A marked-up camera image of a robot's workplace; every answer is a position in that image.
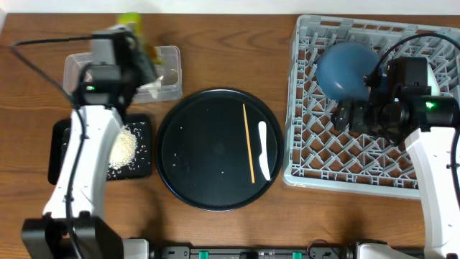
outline white basket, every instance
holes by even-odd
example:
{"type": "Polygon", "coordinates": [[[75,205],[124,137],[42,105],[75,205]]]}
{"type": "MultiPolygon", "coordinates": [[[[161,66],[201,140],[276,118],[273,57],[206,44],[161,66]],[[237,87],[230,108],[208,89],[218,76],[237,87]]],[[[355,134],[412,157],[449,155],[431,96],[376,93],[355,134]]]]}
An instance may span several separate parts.
{"type": "MultiPolygon", "coordinates": [[[[303,15],[291,40],[283,180],[287,185],[419,199],[417,179],[404,147],[382,138],[337,132],[330,122],[336,102],[316,82],[314,61],[334,44],[354,41],[382,55],[414,34],[437,32],[460,40],[460,30],[395,22],[303,15]]],[[[459,100],[459,51],[438,38],[406,42],[387,60],[426,57],[442,95],[459,100]]]]}

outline black round tray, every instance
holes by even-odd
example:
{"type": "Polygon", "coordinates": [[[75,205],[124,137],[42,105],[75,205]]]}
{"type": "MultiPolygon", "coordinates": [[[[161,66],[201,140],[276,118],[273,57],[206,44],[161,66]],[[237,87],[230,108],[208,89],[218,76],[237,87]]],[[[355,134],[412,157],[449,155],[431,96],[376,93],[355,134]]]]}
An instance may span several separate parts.
{"type": "Polygon", "coordinates": [[[201,209],[226,211],[250,204],[272,185],[282,165],[283,139],[275,115],[257,97],[233,89],[213,89],[189,96],[167,114],[155,149],[161,178],[179,199],[201,209]],[[258,124],[262,120],[267,124],[269,181],[259,165],[258,124]]]}

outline white plastic knife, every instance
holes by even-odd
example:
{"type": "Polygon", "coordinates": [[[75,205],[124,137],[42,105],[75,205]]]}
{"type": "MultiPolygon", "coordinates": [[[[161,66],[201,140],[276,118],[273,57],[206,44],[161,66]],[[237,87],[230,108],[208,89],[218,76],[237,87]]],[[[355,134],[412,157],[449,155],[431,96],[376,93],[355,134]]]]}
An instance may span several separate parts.
{"type": "Polygon", "coordinates": [[[265,122],[259,122],[259,136],[260,145],[262,146],[262,153],[259,156],[260,169],[262,169],[265,179],[270,181],[270,171],[268,170],[267,158],[267,124],[265,122]]]}

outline chopstick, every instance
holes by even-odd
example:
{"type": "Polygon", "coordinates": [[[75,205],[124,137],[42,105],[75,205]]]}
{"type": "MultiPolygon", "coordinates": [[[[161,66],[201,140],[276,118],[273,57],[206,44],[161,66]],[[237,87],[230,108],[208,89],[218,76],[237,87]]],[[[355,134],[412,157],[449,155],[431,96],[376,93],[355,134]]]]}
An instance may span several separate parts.
{"type": "Polygon", "coordinates": [[[249,141],[249,128],[247,126],[246,106],[244,104],[243,104],[243,113],[244,113],[244,126],[246,127],[247,152],[249,153],[249,167],[251,168],[251,179],[252,179],[252,183],[255,183],[256,181],[254,179],[254,168],[252,166],[251,142],[249,141]]]}

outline wood grain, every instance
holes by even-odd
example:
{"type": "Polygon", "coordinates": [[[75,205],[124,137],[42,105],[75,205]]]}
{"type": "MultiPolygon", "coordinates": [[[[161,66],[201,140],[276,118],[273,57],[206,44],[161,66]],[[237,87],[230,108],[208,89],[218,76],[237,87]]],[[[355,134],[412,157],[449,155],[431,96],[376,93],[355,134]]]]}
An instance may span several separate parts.
{"type": "MultiPolygon", "coordinates": [[[[352,16],[460,27],[460,17],[352,16]]],[[[290,36],[297,16],[143,16],[147,41],[177,45],[183,57],[185,96],[230,86],[263,100],[283,125],[290,36]]],[[[26,68],[6,46],[17,40],[87,35],[109,27],[113,14],[9,14],[0,38],[0,258],[28,258],[21,241],[25,218],[40,217],[53,190],[47,182],[51,129],[69,116],[61,95],[26,68]]],[[[24,47],[24,53],[61,80],[67,55],[87,42],[24,47]]],[[[133,105],[155,129],[177,104],[133,105]]],[[[353,238],[422,247],[419,201],[291,188],[278,176],[253,204],[232,212],[205,212],[176,199],[160,177],[107,185],[106,221],[122,237],[157,245],[305,247],[316,238],[346,244],[353,238]]]]}

